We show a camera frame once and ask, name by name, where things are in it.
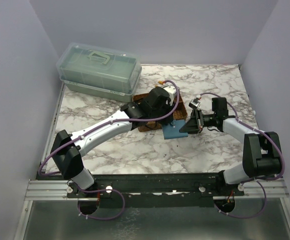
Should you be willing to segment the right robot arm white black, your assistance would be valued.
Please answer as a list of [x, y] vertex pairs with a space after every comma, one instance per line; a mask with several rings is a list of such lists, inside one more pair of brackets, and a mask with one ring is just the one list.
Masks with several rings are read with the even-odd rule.
[[239, 120], [237, 113], [229, 115], [227, 99], [214, 97], [211, 100], [212, 114], [203, 114], [200, 99], [189, 104], [192, 112], [189, 120], [180, 128], [181, 133], [198, 134], [204, 128], [213, 127], [243, 144], [242, 161], [224, 170], [221, 177], [226, 185], [246, 183], [256, 179], [280, 177], [285, 169], [280, 139], [275, 132], [264, 132]]

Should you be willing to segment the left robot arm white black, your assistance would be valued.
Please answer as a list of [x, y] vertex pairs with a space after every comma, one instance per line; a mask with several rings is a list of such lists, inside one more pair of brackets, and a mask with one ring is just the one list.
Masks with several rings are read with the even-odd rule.
[[82, 190], [90, 188], [95, 179], [84, 167], [82, 158], [107, 140], [132, 131], [149, 122], [167, 125], [173, 121], [173, 111], [180, 100], [179, 89], [168, 85], [155, 87], [141, 101], [123, 105], [105, 120], [83, 130], [57, 133], [52, 145], [54, 163], [64, 180], [71, 180]]

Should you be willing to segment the blue leather card holder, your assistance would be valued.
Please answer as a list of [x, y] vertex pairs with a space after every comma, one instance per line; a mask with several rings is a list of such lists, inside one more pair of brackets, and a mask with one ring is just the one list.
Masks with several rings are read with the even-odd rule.
[[165, 140], [186, 138], [187, 132], [180, 132], [180, 129], [185, 125], [185, 120], [173, 120], [171, 123], [162, 126], [163, 137]]

